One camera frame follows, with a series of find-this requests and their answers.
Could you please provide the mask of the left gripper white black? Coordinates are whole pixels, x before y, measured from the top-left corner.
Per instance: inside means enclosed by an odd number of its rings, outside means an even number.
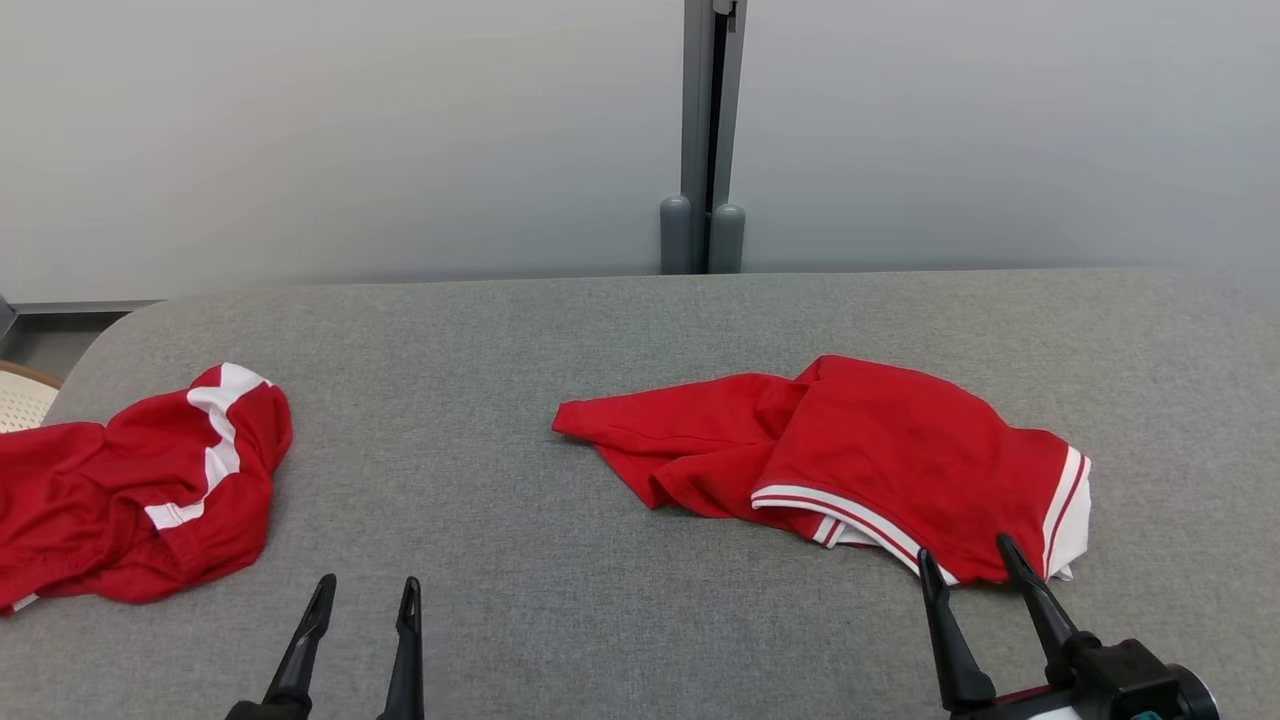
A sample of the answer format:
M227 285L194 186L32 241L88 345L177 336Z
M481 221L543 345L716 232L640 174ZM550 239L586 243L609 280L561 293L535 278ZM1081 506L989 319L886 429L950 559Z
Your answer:
M314 666L335 593L337 575L321 577L268 687L265 702L242 700L230 707L225 720L308 719ZM396 616L396 659L381 720L425 719L421 594L420 580L407 577Z

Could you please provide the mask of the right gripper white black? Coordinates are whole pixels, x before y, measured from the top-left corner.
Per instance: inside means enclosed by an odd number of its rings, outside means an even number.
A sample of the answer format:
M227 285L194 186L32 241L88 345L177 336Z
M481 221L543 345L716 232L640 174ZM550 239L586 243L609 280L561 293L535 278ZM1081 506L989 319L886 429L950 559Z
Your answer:
M916 565L943 708L951 719L1220 719L1213 693L1188 667L1166 664L1139 641L1102 644L1078 629L1009 533L996 539L1009 584L1023 597L1059 673L1047 685L996 696L950 607L951 591L928 548Z

